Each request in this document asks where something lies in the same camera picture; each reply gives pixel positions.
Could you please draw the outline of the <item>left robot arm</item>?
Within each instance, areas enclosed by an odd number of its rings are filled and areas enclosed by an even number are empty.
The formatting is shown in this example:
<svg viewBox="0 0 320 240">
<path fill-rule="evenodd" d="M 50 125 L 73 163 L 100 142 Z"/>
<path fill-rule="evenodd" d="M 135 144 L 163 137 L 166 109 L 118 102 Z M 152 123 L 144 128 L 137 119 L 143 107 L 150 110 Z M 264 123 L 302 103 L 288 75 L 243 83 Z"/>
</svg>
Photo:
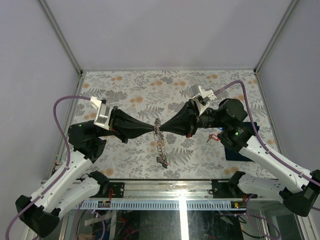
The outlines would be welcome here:
<svg viewBox="0 0 320 240">
<path fill-rule="evenodd" d="M 74 181 L 102 155 L 105 136 L 116 136 L 123 143 L 152 132 L 154 127 L 122 110 L 102 103 L 95 107 L 94 120 L 71 125 L 68 129 L 65 163 L 31 196 L 21 195 L 15 202 L 19 219 L 39 237 L 45 238 L 63 216 L 90 197 L 105 197 L 110 180 L 92 171 L 78 186 Z"/>
</svg>

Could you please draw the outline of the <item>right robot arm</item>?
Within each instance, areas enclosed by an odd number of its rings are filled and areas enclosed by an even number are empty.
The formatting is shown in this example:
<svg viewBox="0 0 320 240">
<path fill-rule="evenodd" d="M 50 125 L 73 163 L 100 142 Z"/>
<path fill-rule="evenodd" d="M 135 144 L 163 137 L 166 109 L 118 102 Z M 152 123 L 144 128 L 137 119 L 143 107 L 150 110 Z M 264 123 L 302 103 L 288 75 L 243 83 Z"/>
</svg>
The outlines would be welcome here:
<svg viewBox="0 0 320 240">
<path fill-rule="evenodd" d="M 259 164 L 275 177 L 259 178 L 237 171 L 228 181 L 229 194 L 236 198 L 254 194 L 273 199 L 296 215 L 308 216 L 320 194 L 320 171 L 300 168 L 280 153 L 271 151 L 265 142 L 258 140 L 256 127 L 243 122 L 247 115 L 238 99 L 227 98 L 218 109 L 207 108 L 202 114 L 190 99 L 159 129 L 190 138 L 199 128 L 223 128 L 217 137 L 227 150 Z"/>
</svg>

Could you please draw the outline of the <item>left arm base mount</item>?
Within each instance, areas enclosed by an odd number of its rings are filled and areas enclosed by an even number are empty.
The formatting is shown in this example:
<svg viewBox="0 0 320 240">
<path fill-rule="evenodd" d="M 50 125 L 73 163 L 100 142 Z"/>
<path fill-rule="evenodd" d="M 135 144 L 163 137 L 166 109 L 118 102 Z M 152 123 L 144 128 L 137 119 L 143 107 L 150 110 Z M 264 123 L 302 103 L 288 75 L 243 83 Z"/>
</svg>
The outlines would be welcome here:
<svg viewBox="0 0 320 240">
<path fill-rule="evenodd" d="M 125 193 L 125 183 L 124 182 L 110 182 L 108 184 L 107 190 L 104 192 L 98 192 L 95 195 L 90 196 L 90 198 L 111 198 L 111 199 L 121 199 L 124 197 Z"/>
</svg>

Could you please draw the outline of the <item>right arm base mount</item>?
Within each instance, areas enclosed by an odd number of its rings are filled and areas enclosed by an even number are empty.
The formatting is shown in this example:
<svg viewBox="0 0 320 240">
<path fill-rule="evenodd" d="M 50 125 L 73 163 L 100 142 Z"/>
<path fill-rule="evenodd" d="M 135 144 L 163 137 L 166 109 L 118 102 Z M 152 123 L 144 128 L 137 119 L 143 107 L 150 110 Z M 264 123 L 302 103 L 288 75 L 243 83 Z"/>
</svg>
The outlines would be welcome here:
<svg viewBox="0 0 320 240">
<path fill-rule="evenodd" d="M 211 190 L 216 199 L 242 199 L 245 196 L 235 183 L 229 183 L 227 179 L 212 179 Z"/>
</svg>

